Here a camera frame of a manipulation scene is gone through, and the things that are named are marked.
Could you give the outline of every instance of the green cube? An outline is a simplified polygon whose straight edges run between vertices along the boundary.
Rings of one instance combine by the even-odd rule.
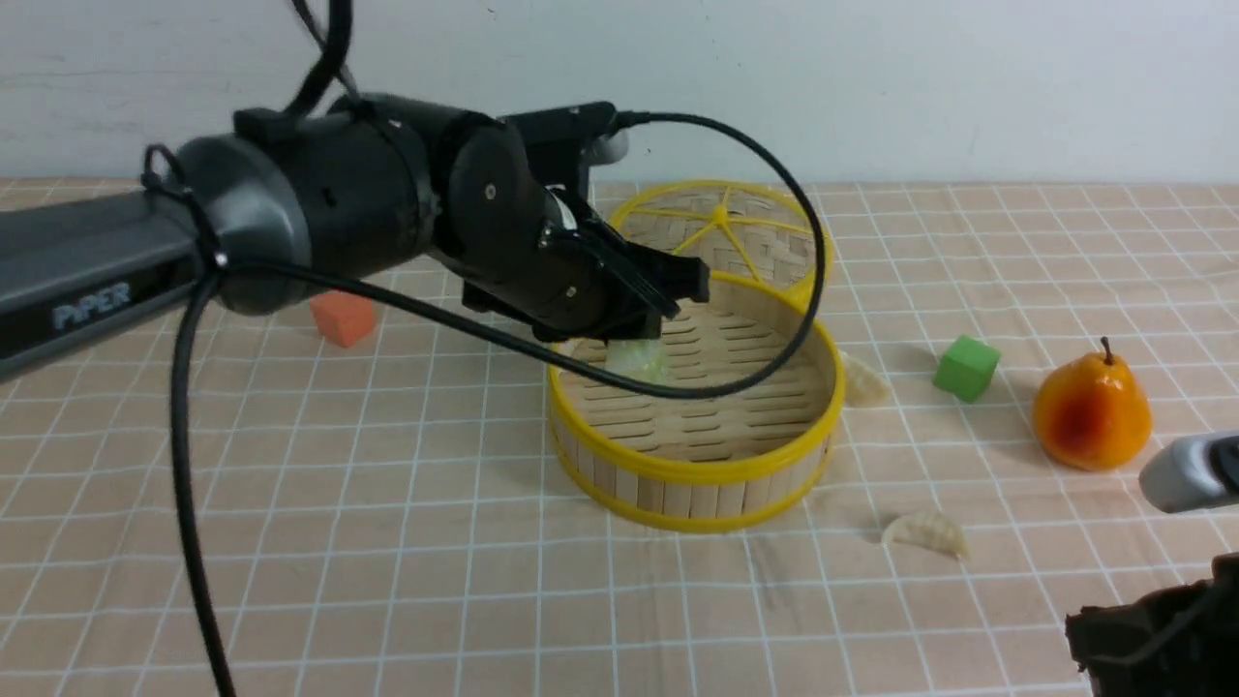
[[[960,336],[947,348],[947,354],[938,364],[938,373],[933,376],[933,385],[964,402],[976,402],[994,380],[1000,358],[997,348],[971,336]]]

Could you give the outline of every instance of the yellow plastic spokes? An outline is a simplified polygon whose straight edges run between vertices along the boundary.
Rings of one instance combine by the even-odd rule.
[[[800,227],[800,225],[794,225],[794,224],[790,224],[790,223],[779,222],[779,220],[767,220],[767,219],[763,219],[763,218],[750,218],[747,215],[736,215],[733,218],[729,217],[727,222],[733,222],[733,223],[740,223],[740,224],[768,224],[771,227],[777,227],[779,229],[787,229],[787,230],[790,230],[790,232],[799,232],[800,234],[805,234],[805,235],[813,236],[813,230],[810,230],[808,228],[804,228],[804,227]]]
[[[735,187],[732,186],[727,186],[722,189],[722,199],[719,202],[717,206],[714,207],[710,214],[695,213],[693,210],[672,210],[667,208],[633,208],[628,214],[660,215],[668,218],[688,218],[691,220],[703,220],[706,224],[703,225],[701,229],[690,234],[684,241],[679,243],[674,249],[672,249],[672,254],[684,253],[685,249],[699,241],[710,230],[719,229],[720,232],[722,232],[722,234],[727,236],[727,240],[731,241],[732,248],[735,248],[736,253],[740,254],[741,260],[743,260],[745,265],[748,266],[748,272],[753,274],[753,280],[757,280],[760,282],[766,282],[764,279],[762,279],[761,272],[757,270],[757,264],[753,262],[753,259],[748,255],[748,251],[745,250],[745,245],[740,241],[740,238],[736,236],[735,230],[731,229],[731,223],[769,225],[776,229],[786,229],[788,232],[795,232],[798,234],[804,234],[808,236],[812,236],[813,232],[809,228],[779,220],[768,220],[748,215],[732,215],[731,210],[727,209],[727,202],[731,199],[732,191],[735,191]]]
[[[675,249],[672,249],[672,254],[679,254],[679,253],[684,251],[685,249],[689,248],[689,245],[694,244],[696,240],[699,240],[703,236],[705,236],[705,233],[710,232],[711,229],[714,229],[716,227],[719,227],[719,223],[715,222],[715,220],[710,220],[706,224],[701,225],[701,229],[694,232],[693,234],[690,234],[688,236],[688,239],[685,239],[684,241],[680,241],[679,245],[675,246]]]

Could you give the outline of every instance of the orange cube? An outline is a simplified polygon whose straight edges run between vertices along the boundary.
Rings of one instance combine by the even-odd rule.
[[[359,295],[330,290],[310,300],[318,333],[348,348],[374,331],[374,302]]]

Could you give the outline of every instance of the white wall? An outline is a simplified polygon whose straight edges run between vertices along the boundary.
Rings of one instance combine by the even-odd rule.
[[[357,4],[363,88],[698,111],[805,180],[1239,181],[1235,0]],[[284,0],[4,4],[0,176],[131,175],[152,139],[281,106],[313,57]],[[608,175],[769,178],[685,128]]]

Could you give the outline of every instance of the yellow rim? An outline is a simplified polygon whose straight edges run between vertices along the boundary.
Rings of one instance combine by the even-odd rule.
[[[745,514],[743,516],[736,516],[730,519],[681,519],[675,516],[667,516],[663,514],[653,514],[621,501],[607,493],[602,491],[593,485],[592,482],[586,480],[581,477],[581,473],[569,467],[567,457],[564,454],[564,447],[559,443],[559,438],[551,435],[551,439],[555,442],[555,452],[559,456],[559,464],[564,468],[564,473],[567,474],[569,479],[576,483],[581,488],[581,491],[597,501],[605,509],[610,509],[617,516],[628,519],[633,522],[657,527],[660,530],[669,530],[673,532],[689,532],[689,534],[710,534],[710,532],[730,532],[733,530],[740,530],[750,526],[755,526],[760,522],[768,521],[774,516],[782,514],[783,511],[790,509],[813,488],[817,487],[818,480],[821,479],[821,474],[825,473],[826,467],[830,464],[830,457],[834,456],[834,448],[826,448],[826,452],[821,456],[821,462],[818,468],[809,477],[808,482],[800,485],[795,491],[771,506],[753,511],[751,514]]]
[[[803,305],[799,305],[787,293],[779,292],[764,282],[729,274],[726,271],[712,271],[712,276],[724,282],[745,285],[761,292],[773,295],[781,302],[795,308],[797,311],[802,313],[804,311]],[[821,415],[821,417],[819,417],[818,421],[814,422],[813,426],[810,426],[798,438],[756,458],[746,458],[726,463],[685,463],[680,461],[655,458],[646,453],[638,453],[631,448],[618,446],[613,441],[603,437],[598,431],[581,418],[576,410],[572,409],[571,404],[569,404],[567,397],[564,395],[563,384],[560,383],[560,369],[548,366],[546,373],[550,379],[551,395],[550,409],[554,410],[551,416],[553,418],[561,420],[564,426],[579,441],[587,444],[590,451],[605,456],[608,461],[615,463],[616,467],[637,475],[673,484],[719,485],[736,484],[760,477],[767,477],[783,469],[790,463],[804,458],[814,448],[820,447],[826,437],[829,437],[834,431],[835,425],[839,422],[839,415],[843,412],[845,383],[843,358],[839,355],[839,348],[835,345],[834,339],[830,338],[830,333],[825,329],[820,321],[814,319],[813,331],[815,331],[818,336],[825,340],[826,347],[830,350],[831,363],[834,364],[835,390],[830,396],[830,404],[826,405],[826,411]],[[556,344],[556,350],[563,350],[563,343]]]
[[[676,191],[684,191],[686,188],[701,188],[701,187],[706,187],[706,186],[722,187],[722,189],[724,189],[722,191],[722,204],[726,204],[727,197],[731,194],[731,191],[743,191],[746,193],[752,193],[755,196],[767,196],[767,197],[769,197],[769,198],[772,198],[774,201],[778,201],[779,203],[782,203],[787,208],[794,210],[795,214],[800,215],[800,219],[803,219],[805,222],[805,225],[809,224],[809,218],[808,218],[808,215],[804,214],[804,210],[800,207],[800,202],[797,201],[794,197],[788,196],[787,193],[783,193],[782,191],[776,191],[773,188],[766,188],[764,186],[757,186],[755,183],[745,183],[745,182],[741,182],[741,181],[727,181],[727,180],[722,180],[722,178],[696,178],[696,180],[689,180],[689,181],[680,181],[680,182],[675,182],[675,183],[664,183],[662,186],[655,186],[655,187],[653,187],[653,188],[650,188],[648,191],[642,191],[641,193],[638,193],[638,194],[633,196],[632,198],[624,201],[618,208],[616,208],[616,212],[611,214],[611,227],[613,227],[613,228],[618,229],[621,233],[623,233],[623,223],[624,223],[624,220],[628,219],[628,215],[631,215],[633,212],[637,212],[638,208],[641,208],[644,203],[648,203],[650,199],[657,198],[659,196],[668,194],[668,193],[674,193]],[[662,209],[642,210],[642,214],[646,214],[646,213],[655,214],[655,215],[686,217],[686,218],[701,219],[701,220],[706,220],[707,222],[707,224],[705,227],[703,227],[701,229],[699,229],[689,239],[685,239],[684,243],[681,243],[679,246],[676,246],[673,250],[674,254],[681,253],[685,246],[688,246],[690,243],[696,241],[698,239],[700,239],[706,232],[709,232],[709,230],[711,230],[711,229],[714,229],[716,227],[720,228],[720,229],[722,229],[722,232],[727,235],[729,240],[731,241],[731,245],[736,248],[736,253],[740,254],[740,259],[742,261],[745,261],[745,265],[748,266],[750,272],[753,274],[753,279],[758,280],[758,282],[764,282],[764,281],[761,280],[761,276],[757,272],[757,266],[756,266],[756,264],[753,264],[753,260],[748,256],[748,251],[745,250],[745,246],[742,244],[740,244],[740,241],[735,238],[733,234],[731,234],[730,229],[727,229],[725,227],[716,225],[712,222],[709,222],[709,220],[711,220],[710,215],[701,215],[701,214],[691,213],[689,210],[662,210]],[[742,218],[735,218],[733,222],[741,222],[741,223],[746,223],[746,224],[768,224],[768,225],[778,227],[778,228],[787,229],[787,230],[790,230],[790,232],[795,232],[795,233],[799,233],[799,234],[804,234],[805,236],[810,236],[810,238],[813,236],[813,230],[809,227],[799,228],[799,227],[795,227],[795,225],[789,225],[787,223],[781,223],[778,220],[763,220],[763,219],[752,219],[752,218],[742,217]],[[824,276],[825,276],[824,280],[829,282],[830,281],[830,269],[833,269],[834,264],[835,264],[835,245],[834,245],[834,241],[830,239],[830,228],[826,225],[825,220],[820,220],[820,222],[821,222],[821,232],[824,233],[824,236],[825,236],[825,240],[826,240],[826,249],[825,249],[826,267],[825,267],[825,272],[824,272]],[[800,280],[793,282],[788,287],[784,287],[784,288],[781,288],[781,290],[783,292],[787,292],[788,295],[790,295],[797,301],[800,301],[800,300],[803,300],[802,296],[805,295],[805,293],[808,293],[812,288],[813,288],[813,275],[810,274],[810,275],[807,275],[807,276],[802,277]]]

